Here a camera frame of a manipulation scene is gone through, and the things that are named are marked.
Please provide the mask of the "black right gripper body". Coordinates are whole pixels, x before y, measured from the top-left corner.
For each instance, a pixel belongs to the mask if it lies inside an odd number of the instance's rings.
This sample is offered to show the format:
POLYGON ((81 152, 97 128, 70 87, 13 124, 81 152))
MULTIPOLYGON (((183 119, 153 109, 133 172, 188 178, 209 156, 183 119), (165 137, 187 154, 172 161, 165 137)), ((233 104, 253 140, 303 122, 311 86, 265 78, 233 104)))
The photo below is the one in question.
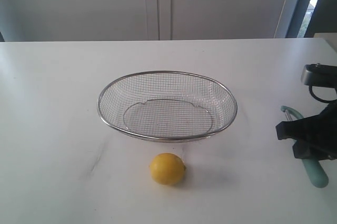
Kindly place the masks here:
POLYGON ((305 141, 327 155, 336 156, 336 103, 305 119, 305 141))

